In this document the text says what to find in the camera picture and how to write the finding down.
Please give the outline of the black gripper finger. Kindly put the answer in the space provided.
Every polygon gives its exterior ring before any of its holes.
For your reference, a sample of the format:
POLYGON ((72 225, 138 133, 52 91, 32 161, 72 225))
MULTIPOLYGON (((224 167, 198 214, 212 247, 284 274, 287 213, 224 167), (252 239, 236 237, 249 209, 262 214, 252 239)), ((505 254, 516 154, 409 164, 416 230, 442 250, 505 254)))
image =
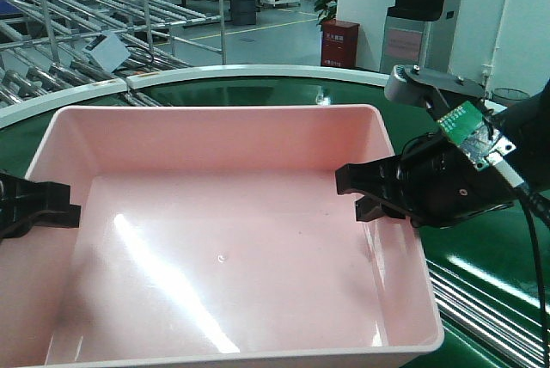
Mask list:
POLYGON ((34 226, 77 228, 80 217, 69 185, 1 173, 1 241, 23 237, 34 226))

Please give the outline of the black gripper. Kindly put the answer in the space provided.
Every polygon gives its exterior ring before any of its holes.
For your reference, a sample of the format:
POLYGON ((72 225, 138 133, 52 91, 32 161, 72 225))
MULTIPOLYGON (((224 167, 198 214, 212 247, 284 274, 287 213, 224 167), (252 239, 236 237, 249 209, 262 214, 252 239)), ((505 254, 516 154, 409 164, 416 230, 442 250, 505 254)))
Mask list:
MULTIPOLYGON (((400 156, 347 163, 335 171, 335 180, 338 195, 395 196, 403 188, 416 228, 454 226, 481 213, 508 208, 515 198, 498 174, 477 171, 441 133, 410 140, 400 156)), ((366 196, 355 202, 355 213, 358 222, 406 217, 366 196)))

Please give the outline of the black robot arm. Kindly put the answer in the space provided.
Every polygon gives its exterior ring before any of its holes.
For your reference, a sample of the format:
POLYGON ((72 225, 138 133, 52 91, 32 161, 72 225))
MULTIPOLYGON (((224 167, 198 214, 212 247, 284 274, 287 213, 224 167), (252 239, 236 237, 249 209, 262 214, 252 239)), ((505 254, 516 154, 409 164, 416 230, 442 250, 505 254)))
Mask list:
POLYGON ((348 163, 335 172, 339 195, 358 193, 356 219, 410 218, 415 227, 446 228, 514 200, 549 222, 549 89, 486 117, 485 130, 514 145, 477 169, 442 130, 409 140, 399 155, 348 163))

